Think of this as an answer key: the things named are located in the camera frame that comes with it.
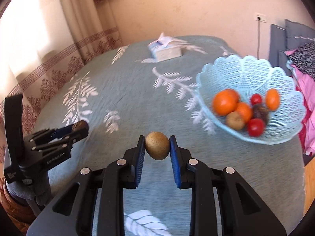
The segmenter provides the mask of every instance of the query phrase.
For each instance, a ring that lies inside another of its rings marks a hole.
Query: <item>leopard print fabric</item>
[[[315,80],[315,42],[304,44],[288,57],[302,73]]]

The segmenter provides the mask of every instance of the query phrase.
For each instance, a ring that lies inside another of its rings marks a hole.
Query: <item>wall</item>
[[[257,54],[258,22],[254,13],[267,16],[261,24],[260,58],[268,58],[270,24],[284,19],[315,28],[300,0],[109,0],[125,44],[170,36],[213,35],[224,39],[242,56]],[[108,4],[98,7],[100,14]]]

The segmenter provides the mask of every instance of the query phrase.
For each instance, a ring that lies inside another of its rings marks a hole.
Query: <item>kiwi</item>
[[[253,105],[253,115],[254,118],[262,119],[265,125],[267,125],[270,120],[269,110],[262,104]]]
[[[238,112],[231,112],[226,116],[226,125],[234,130],[241,130],[245,122]]]
[[[151,132],[145,137],[145,149],[153,159],[163,160],[170,152],[170,141],[161,132]]]

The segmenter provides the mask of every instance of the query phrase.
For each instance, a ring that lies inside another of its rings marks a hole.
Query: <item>pink blanket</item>
[[[296,78],[299,87],[304,95],[308,113],[305,117],[305,141],[304,150],[306,155],[312,155],[315,151],[315,81],[308,75],[301,73],[296,66],[291,65],[295,69]]]

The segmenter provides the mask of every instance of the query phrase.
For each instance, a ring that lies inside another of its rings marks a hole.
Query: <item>power cord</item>
[[[260,17],[257,17],[258,19],[258,45],[257,45],[257,59],[259,59],[259,49],[260,49]]]

